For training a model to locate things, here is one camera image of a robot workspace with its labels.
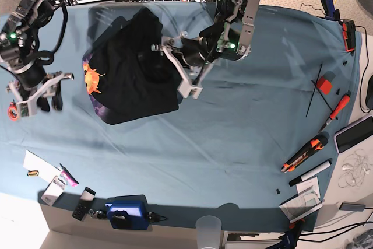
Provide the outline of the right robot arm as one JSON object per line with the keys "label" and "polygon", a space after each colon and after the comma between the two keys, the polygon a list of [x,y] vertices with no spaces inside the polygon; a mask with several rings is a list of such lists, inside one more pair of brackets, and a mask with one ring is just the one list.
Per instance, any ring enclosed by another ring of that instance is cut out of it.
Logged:
{"label": "right robot arm", "polygon": [[[62,10],[62,26],[57,43],[51,51],[41,50],[39,30],[58,9]],[[44,68],[54,62],[67,22],[65,0],[21,0],[7,18],[1,29],[1,69],[14,77],[6,87],[15,97],[8,107],[11,120],[34,116],[39,110],[62,110],[61,82],[73,80],[74,75],[62,71],[48,73]]]}

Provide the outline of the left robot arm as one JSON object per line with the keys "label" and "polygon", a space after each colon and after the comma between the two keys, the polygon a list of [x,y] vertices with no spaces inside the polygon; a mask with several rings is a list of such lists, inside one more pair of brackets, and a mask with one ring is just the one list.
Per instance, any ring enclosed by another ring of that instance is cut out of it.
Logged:
{"label": "left robot arm", "polygon": [[251,53],[254,21],[260,0],[216,0],[217,14],[213,25],[193,39],[186,33],[179,37],[162,37],[152,51],[165,55],[178,71],[178,92],[183,98],[197,99],[202,81],[217,59],[239,61]]}

